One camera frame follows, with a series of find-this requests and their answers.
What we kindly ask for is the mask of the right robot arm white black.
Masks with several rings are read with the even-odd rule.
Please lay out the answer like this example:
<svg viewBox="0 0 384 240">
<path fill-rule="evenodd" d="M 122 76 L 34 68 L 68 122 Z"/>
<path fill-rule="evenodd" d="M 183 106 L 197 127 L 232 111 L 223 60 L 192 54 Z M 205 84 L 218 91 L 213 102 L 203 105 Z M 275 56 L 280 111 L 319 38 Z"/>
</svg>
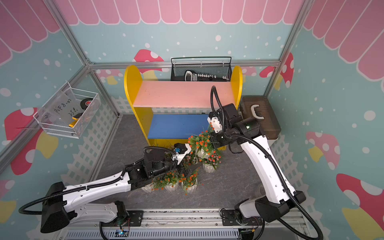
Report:
<svg viewBox="0 0 384 240">
<path fill-rule="evenodd" d="M 214 102 L 218 103 L 219 109 L 214 108 Z M 238 220 L 261 218 L 260 234 L 263 234 L 266 223 L 278 221 L 298 237 L 310 240 L 310 236 L 299 232 L 282 219 L 291 209 L 297 208 L 315 229 L 315 238 L 324 239 L 321 228 L 301 205 L 306 200 L 305 194 L 295 190 L 283 174 L 258 120 L 253 117 L 243 119 L 234 104 L 223 106 L 215 86 L 211 88 L 210 103 L 212 112 L 208 122 L 213 129 L 213 144 L 220 148 L 237 143 L 251 160 L 266 191 L 264 197 L 245 200 L 236 206 Z"/>
</svg>

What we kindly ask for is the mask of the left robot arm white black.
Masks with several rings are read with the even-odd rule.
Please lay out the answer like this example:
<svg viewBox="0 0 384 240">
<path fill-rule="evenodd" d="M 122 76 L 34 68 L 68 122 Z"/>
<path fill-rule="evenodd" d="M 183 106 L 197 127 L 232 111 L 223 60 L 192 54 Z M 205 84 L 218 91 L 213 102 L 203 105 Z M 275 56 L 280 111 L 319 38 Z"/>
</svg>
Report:
<svg viewBox="0 0 384 240">
<path fill-rule="evenodd" d="M 77 222 L 116 222 L 129 220 L 124 204 L 116 201 L 106 206 L 95 205 L 99 199 L 126 193 L 150 185 L 154 179 L 168 173 L 189 176 L 191 170 L 183 166 L 183 159 L 192 152 L 189 144 L 175 144 L 174 149 L 145 147 L 142 159 L 124 166 L 109 177 L 85 184 L 65 186 L 52 184 L 46 196 L 19 208 L 22 215 L 40 215 L 43 234 L 59 231 Z"/>
</svg>

